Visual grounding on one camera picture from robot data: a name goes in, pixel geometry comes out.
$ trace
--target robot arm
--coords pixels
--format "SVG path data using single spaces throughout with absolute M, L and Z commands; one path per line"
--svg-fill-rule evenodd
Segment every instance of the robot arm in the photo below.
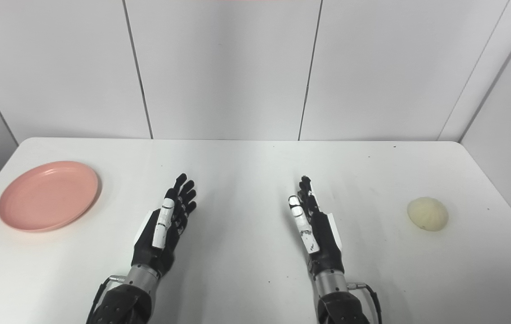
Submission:
M 288 202 L 309 255 L 309 272 L 319 294 L 320 324 L 368 324 L 359 299 L 348 291 L 340 236 L 333 215 L 326 215 L 319 209 L 311 180 L 307 176 L 301 177 L 299 187 L 297 196 L 289 197 Z M 358 288 L 367 288 L 367 285 L 350 285 L 350 289 Z M 373 293 L 372 297 L 381 324 L 377 295 Z
M 180 175 L 168 189 L 160 209 L 154 211 L 134 245 L 132 267 L 126 277 L 110 276 L 99 288 L 86 324 L 145 324 L 153 314 L 154 295 L 161 277 L 174 263 L 174 249 L 196 209 L 194 182 Z M 109 281 L 121 284 L 99 297 Z

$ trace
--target silver cylindrical wrist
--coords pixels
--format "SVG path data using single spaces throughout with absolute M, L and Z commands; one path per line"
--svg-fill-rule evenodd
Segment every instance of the silver cylindrical wrist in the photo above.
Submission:
M 315 276 L 315 287 L 319 296 L 323 297 L 328 293 L 336 291 L 348 291 L 344 273 L 339 270 L 324 270 Z

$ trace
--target white tabletop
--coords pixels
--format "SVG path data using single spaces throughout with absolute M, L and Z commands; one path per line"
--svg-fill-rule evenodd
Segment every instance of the white tabletop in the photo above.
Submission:
M 56 160 L 91 166 L 101 195 L 52 232 L 0 221 L 0 323 L 84 322 L 98 285 L 130 268 L 142 219 L 181 172 L 196 181 L 198 208 L 152 323 L 316 323 L 287 205 L 303 174 L 335 215 L 346 278 L 378 292 L 384 323 L 511 323 L 511 209 L 459 144 L 32 138 L 0 172 L 0 195 Z M 421 196 L 446 205 L 444 230 L 411 223 L 407 204 Z

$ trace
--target fingertip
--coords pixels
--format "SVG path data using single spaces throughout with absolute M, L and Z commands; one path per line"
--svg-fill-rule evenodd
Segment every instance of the fingertip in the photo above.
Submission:
M 188 206 L 186 207 L 186 209 L 185 209 L 185 211 L 186 211 L 186 213 L 188 214 L 188 216 L 189 216 L 189 214 L 190 214 L 191 212 L 193 212 L 193 211 L 194 211 L 194 209 L 196 209 L 196 207 L 197 207 L 197 204 L 196 204 L 196 202 L 195 202 L 195 201 L 192 201 L 192 202 L 190 202 L 190 203 L 189 203 L 189 205 L 188 205 Z
M 195 185 L 195 183 L 194 183 L 193 180 L 190 180 L 190 181 L 186 182 L 184 184 L 184 186 L 182 187 L 181 193 L 182 194 L 187 193 L 188 191 L 190 191 L 194 187 L 194 185 Z
M 179 187 L 183 185 L 186 180 L 188 180 L 188 176 L 186 174 L 181 174 L 175 179 L 175 185 Z
M 164 198 L 169 198 L 169 199 L 171 199 L 171 200 L 175 201 L 175 199 L 177 198 L 177 196 L 178 196 L 178 195 L 177 195 L 177 193 L 175 192 L 175 189 L 173 189 L 173 188 L 169 188 L 169 189 L 167 190 L 166 195 L 165 195 L 165 197 L 164 197 Z

